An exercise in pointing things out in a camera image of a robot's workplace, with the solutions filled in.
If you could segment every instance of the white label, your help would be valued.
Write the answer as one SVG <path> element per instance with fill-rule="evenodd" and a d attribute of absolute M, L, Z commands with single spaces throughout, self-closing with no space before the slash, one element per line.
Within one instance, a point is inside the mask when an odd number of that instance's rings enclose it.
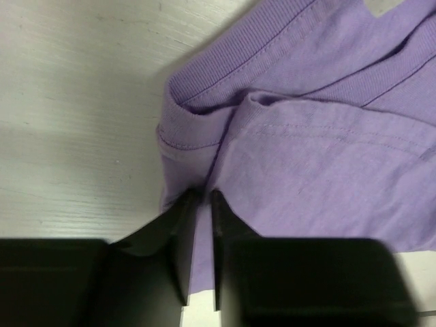
<path fill-rule="evenodd" d="M 404 0 L 364 0 L 369 11 L 374 17 L 379 18 L 391 9 L 394 9 L 397 5 Z"/>

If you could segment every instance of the purple shirt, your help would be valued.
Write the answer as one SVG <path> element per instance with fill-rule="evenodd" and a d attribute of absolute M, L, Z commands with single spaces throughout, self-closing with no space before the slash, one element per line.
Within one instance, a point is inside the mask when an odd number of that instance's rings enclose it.
<path fill-rule="evenodd" d="M 263 235 L 436 249 L 435 8 L 263 0 L 168 80 L 162 209 L 219 188 Z M 191 292 L 213 288 L 198 219 Z"/>

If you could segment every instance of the white table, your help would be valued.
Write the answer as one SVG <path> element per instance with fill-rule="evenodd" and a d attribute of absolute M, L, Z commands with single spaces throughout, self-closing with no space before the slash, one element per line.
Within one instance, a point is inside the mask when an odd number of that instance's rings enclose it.
<path fill-rule="evenodd" d="M 0 237 L 115 240 L 152 219 L 164 80 L 253 2 L 0 0 Z M 436 309 L 436 254 L 405 263 Z M 185 326 L 217 324 L 210 292 L 191 301 Z"/>

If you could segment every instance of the garment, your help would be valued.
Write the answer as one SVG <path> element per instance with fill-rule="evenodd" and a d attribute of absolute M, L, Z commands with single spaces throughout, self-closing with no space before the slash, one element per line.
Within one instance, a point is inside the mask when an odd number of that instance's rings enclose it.
<path fill-rule="evenodd" d="M 436 249 L 435 8 L 262 1 L 168 80 L 162 210 L 218 188 L 265 236 Z M 205 201 L 191 292 L 213 288 L 210 215 Z"/>

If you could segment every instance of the white surface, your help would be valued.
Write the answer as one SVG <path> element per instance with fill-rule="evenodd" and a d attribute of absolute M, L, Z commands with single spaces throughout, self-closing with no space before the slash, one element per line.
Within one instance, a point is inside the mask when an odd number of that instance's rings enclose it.
<path fill-rule="evenodd" d="M 0 237 L 115 240 L 153 218 L 164 80 L 253 2 L 0 0 Z M 436 254 L 404 258 L 436 309 Z M 185 326 L 217 326 L 210 292 L 191 303 Z"/>

